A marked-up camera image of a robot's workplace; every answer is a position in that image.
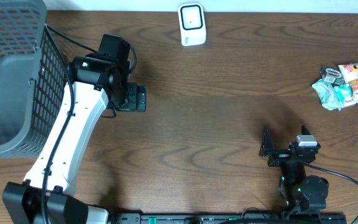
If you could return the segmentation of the light green pack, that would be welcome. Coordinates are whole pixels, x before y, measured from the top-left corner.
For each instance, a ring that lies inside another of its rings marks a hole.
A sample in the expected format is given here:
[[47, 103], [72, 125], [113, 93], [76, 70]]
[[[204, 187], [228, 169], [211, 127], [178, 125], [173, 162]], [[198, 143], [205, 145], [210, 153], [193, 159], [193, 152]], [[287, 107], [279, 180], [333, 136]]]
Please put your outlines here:
[[342, 109], [341, 101], [337, 97], [332, 84], [320, 79], [312, 84], [312, 88], [317, 92], [321, 105], [325, 109], [338, 111]]

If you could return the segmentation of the small teal tissue pack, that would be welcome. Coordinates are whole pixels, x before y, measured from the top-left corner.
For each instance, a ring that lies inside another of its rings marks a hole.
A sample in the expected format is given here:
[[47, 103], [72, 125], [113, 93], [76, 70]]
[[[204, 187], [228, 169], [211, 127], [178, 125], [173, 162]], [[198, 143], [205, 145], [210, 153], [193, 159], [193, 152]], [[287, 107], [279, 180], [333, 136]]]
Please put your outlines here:
[[356, 101], [352, 97], [352, 88], [349, 84], [335, 86], [334, 91], [341, 102], [342, 108], [356, 104]]

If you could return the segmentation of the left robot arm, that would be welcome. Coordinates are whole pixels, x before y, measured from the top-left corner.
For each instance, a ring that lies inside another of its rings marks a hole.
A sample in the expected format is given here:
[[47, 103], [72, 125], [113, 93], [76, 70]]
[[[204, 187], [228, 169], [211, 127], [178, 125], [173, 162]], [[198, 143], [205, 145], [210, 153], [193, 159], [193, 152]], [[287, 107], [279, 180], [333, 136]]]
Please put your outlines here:
[[39, 158], [21, 184], [8, 182], [2, 201], [14, 223], [111, 223], [111, 213], [74, 197], [86, 147], [106, 109], [144, 112], [146, 87], [129, 82], [134, 48], [103, 35], [99, 49], [75, 57], [63, 102]]

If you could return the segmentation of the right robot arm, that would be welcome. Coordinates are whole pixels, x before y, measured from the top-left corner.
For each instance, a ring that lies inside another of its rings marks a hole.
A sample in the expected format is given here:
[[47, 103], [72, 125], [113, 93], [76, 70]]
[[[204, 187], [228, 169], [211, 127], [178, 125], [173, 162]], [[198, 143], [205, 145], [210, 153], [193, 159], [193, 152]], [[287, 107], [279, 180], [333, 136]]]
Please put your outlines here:
[[280, 168], [280, 195], [292, 212], [318, 213], [326, 208], [328, 181], [316, 175], [306, 175], [305, 171], [305, 167], [316, 159], [320, 148], [306, 126], [301, 127], [301, 134], [286, 149], [276, 149], [268, 129], [263, 130], [259, 156], [267, 158], [269, 167]]

